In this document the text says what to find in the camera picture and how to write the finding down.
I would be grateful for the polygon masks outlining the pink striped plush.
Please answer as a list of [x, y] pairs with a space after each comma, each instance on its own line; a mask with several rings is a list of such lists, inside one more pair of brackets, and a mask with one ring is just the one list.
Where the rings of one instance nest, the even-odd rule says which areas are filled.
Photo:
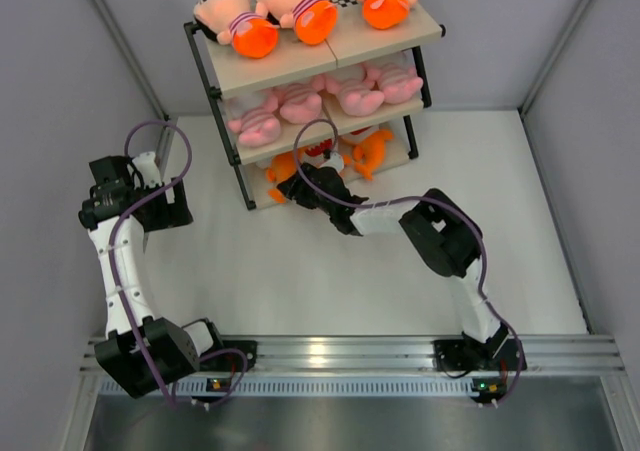
[[276, 141], [281, 124], [275, 116], [279, 103], [271, 90], [260, 90], [225, 101], [227, 125], [237, 142], [257, 148]]
[[401, 104], [416, 95], [424, 84], [417, 71], [406, 64], [373, 62], [365, 64], [367, 78], [384, 95], [387, 104]]
[[342, 110], [349, 116], [369, 116], [385, 100], [381, 91], [373, 89], [365, 69], [360, 65], [327, 72], [324, 82], [326, 91], [336, 97]]
[[305, 124], [318, 118], [322, 111], [322, 98], [308, 83], [290, 83], [273, 88], [279, 102], [280, 116], [292, 124]]

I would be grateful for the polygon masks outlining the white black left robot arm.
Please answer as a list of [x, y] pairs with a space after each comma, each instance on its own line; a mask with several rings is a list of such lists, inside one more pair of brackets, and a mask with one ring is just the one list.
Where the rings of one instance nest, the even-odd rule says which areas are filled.
[[203, 318], [180, 327], [162, 317], [145, 264], [147, 234], [193, 221], [183, 184], [164, 190], [153, 152], [107, 156], [89, 167], [95, 184], [78, 217], [97, 252], [105, 288], [105, 339], [94, 347], [99, 365], [133, 398], [200, 367], [219, 368], [226, 347], [215, 325]]

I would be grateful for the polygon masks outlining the black-haired boy doll plush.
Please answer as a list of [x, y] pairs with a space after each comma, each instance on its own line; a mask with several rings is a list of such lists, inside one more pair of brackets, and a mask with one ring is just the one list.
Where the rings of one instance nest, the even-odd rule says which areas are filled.
[[199, 0], [193, 15], [209, 39], [247, 58], [264, 58], [278, 43], [266, 6], [252, 0]]

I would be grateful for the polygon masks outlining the small boy doll plush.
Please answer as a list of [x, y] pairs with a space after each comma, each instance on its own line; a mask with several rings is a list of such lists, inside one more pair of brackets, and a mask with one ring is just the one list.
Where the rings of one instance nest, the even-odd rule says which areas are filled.
[[281, 28], [291, 29], [307, 45], [318, 45], [333, 31], [337, 6], [331, 0], [256, 0]]

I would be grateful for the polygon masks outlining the orange shark plush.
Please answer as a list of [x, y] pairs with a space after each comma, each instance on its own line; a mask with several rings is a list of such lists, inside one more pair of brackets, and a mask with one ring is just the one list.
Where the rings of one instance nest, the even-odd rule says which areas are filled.
[[273, 201], [279, 204], [286, 202], [286, 197], [277, 186], [287, 181], [295, 173], [296, 165], [293, 152], [285, 152], [270, 159], [265, 170], [265, 177], [271, 184], [267, 194]]
[[325, 152], [331, 152], [332, 141], [326, 140], [310, 146], [305, 146], [302, 152], [302, 161], [320, 167], [327, 158]]
[[373, 173], [386, 159], [386, 146], [394, 139], [394, 133], [389, 128], [376, 125], [344, 134], [340, 139], [351, 149], [354, 170], [371, 181]]

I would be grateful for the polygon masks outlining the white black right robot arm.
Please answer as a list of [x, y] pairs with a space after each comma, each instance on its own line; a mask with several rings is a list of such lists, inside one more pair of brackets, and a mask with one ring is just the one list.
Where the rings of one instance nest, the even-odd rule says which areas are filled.
[[438, 370], [465, 375], [527, 368], [520, 339], [483, 290], [487, 252], [482, 232], [441, 190], [370, 203], [352, 193], [334, 168], [308, 163], [277, 190], [301, 207], [323, 211], [345, 235], [406, 236], [427, 268], [449, 280], [462, 333], [459, 338], [434, 341]]

